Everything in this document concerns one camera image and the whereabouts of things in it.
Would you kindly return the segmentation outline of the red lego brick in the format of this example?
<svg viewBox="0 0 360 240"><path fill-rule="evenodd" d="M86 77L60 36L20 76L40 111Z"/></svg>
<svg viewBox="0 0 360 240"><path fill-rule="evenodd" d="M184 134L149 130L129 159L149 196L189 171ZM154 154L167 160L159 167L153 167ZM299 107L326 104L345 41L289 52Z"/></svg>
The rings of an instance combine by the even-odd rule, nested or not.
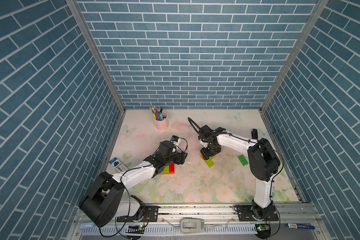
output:
<svg viewBox="0 0 360 240"><path fill-rule="evenodd" d="M175 164L172 163L169 165L169 174L174 174L175 173Z"/></svg>

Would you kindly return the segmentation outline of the lime green lego brick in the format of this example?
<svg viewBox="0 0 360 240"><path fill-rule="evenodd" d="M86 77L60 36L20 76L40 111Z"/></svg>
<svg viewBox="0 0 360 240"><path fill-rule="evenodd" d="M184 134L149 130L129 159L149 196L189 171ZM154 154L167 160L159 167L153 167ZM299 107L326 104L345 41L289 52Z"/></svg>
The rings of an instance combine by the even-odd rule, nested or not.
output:
<svg viewBox="0 0 360 240"><path fill-rule="evenodd" d="M170 166L166 166L163 170L163 174L169 174L170 172Z"/></svg>

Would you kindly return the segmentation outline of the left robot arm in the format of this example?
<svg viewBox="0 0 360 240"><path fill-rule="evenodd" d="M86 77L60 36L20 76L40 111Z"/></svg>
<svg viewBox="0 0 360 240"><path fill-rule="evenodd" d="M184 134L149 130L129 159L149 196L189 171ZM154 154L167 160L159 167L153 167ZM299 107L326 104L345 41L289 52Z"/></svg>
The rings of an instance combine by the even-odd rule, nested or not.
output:
<svg viewBox="0 0 360 240"><path fill-rule="evenodd" d="M103 227L113 218L125 217L139 221L147 214L145 203L129 194L129 189L162 173L170 164L182 165L188 153L179 147L183 138L172 136L162 141L155 152L134 168L120 173L100 173L87 189L79 208L95 223Z"/></svg>

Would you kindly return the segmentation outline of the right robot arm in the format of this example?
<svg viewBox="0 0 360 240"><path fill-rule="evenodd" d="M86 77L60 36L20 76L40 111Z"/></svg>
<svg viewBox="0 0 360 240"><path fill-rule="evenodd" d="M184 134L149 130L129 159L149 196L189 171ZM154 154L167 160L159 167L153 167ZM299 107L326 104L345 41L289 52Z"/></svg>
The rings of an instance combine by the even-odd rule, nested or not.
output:
<svg viewBox="0 0 360 240"><path fill-rule="evenodd" d="M270 142L262 138L247 139L228 132L225 128L211 129L207 125L200 127L194 120L188 118L192 128L198 133L202 144L201 155L205 161L221 152L222 147L228 147L242 154L247 154L251 173L256 178L255 196L252 200L252 214L256 220L267 219L273 212L271 197L274 177L280 170L281 161Z"/></svg>

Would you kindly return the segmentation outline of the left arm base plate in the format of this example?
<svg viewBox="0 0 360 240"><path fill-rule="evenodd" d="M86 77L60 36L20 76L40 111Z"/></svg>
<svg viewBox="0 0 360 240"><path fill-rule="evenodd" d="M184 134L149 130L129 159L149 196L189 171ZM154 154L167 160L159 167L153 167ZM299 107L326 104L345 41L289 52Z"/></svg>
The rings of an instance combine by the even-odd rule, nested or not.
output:
<svg viewBox="0 0 360 240"><path fill-rule="evenodd" d="M157 222L158 214L159 214L158 206L144 206L144 208L140 207L137 213L134 214L133 216L117 217L117 222L118 223L122 223L122 222L132 223L132 222L142 222L142 221L148 223Z"/></svg>

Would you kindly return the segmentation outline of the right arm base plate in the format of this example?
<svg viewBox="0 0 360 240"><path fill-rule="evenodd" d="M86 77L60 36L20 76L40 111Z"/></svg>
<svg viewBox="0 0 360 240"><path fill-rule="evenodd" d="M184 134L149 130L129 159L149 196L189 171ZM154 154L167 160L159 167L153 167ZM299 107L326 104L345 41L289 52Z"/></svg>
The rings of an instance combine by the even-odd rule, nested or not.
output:
<svg viewBox="0 0 360 240"><path fill-rule="evenodd" d="M250 221L278 221L279 214L273 204L270 204L266 208L261 208L257 204L254 205L236 205L234 210L237 212L240 222Z"/></svg>

